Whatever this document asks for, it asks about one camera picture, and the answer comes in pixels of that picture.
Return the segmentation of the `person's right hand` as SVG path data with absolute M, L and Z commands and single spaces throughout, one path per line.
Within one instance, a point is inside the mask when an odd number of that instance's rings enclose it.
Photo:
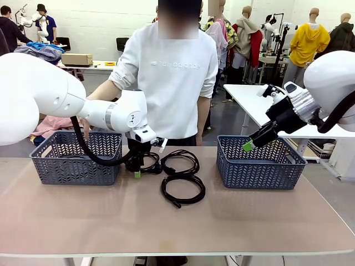
M 83 125 L 84 139 L 87 141 L 89 139 L 90 123 L 84 118 L 80 118 L 80 123 Z

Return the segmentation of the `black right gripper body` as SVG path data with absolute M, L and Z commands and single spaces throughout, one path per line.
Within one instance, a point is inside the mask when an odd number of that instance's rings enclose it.
M 300 128 L 300 118 L 294 112 L 291 99 L 288 96 L 273 104 L 266 111 L 266 115 L 272 122 L 276 133 L 281 131 L 293 133 Z

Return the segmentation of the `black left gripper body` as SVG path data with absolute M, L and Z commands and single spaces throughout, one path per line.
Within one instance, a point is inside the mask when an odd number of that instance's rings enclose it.
M 140 165 L 141 168 L 141 166 L 144 165 L 144 155 L 151 150 L 151 143 L 141 143 L 133 139 L 128 139 L 128 148 L 130 151 L 134 151 L 134 155 L 125 162 L 125 167 L 128 163 L 132 166 Z

